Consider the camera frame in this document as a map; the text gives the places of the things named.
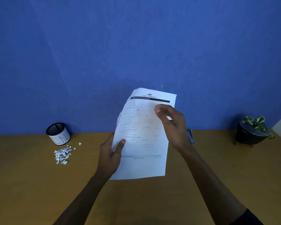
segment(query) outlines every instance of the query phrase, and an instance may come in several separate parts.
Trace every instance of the person's left arm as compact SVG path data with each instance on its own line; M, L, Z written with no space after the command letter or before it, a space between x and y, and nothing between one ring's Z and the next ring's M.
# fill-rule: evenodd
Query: person's left arm
M94 176L91 177L81 193L79 193L54 224L83 225L85 223L100 190L120 165L121 153L126 141L124 139L121 140L113 152L111 149L113 136L114 133L100 146L98 168Z

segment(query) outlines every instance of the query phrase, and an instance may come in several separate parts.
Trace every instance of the person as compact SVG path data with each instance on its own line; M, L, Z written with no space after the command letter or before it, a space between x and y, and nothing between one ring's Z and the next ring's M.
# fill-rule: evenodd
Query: person
M262 224L237 200L197 153L188 138L184 115L172 106L164 104L156 105L154 111L162 121L170 144L187 163L214 223L216 225ZM100 146L98 168L94 176L54 224L85 223L100 190L120 164L125 139L119 142L113 152L111 149L113 136L114 133Z

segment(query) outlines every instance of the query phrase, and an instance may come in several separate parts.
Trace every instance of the wooden table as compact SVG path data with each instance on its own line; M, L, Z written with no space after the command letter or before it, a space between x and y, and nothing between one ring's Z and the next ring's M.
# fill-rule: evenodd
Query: wooden table
M195 147L264 224L281 225L281 138L233 145L232 131L194 131ZM97 167L109 133L73 134L68 164L46 135L0 136L0 224L52 224ZM181 156L170 146L164 177L108 181L86 224L213 224Z

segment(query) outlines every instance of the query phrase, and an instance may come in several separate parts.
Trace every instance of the forearm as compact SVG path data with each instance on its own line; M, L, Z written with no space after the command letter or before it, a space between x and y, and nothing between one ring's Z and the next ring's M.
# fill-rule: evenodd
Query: forearm
M54 224L83 225L108 178L94 175Z
M181 151L216 225L228 225L246 210L193 146Z

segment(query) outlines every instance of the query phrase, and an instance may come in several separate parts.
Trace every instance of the hand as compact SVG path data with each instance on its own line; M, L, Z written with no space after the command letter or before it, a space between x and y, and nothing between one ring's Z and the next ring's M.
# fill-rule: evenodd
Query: hand
M122 139L116 150L113 152L111 149L111 144L113 140L114 132L109 136L109 138L100 146L100 154L98 167L95 175L97 177L106 178L109 180L111 176L116 172L120 165L122 149L126 143L125 139Z
M158 104L154 111L162 121L165 134L169 142L180 153L191 147L191 142L187 135L187 128L184 115L170 105Z

